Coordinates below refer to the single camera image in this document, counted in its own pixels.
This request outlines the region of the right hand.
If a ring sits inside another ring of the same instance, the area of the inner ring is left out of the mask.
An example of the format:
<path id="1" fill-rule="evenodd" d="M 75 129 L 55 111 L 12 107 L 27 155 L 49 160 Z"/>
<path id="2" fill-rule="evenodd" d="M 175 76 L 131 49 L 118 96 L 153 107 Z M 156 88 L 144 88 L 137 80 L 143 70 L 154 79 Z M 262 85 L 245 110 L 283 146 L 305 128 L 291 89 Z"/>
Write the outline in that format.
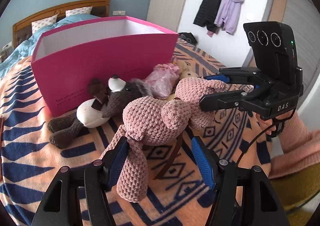
<path id="1" fill-rule="evenodd" d="M 257 118 L 260 128 L 265 130 L 265 134 L 271 136 L 271 134 L 276 130 L 276 126 L 273 124 L 272 119 L 263 120 L 258 113 L 255 114 L 255 117 Z"/>

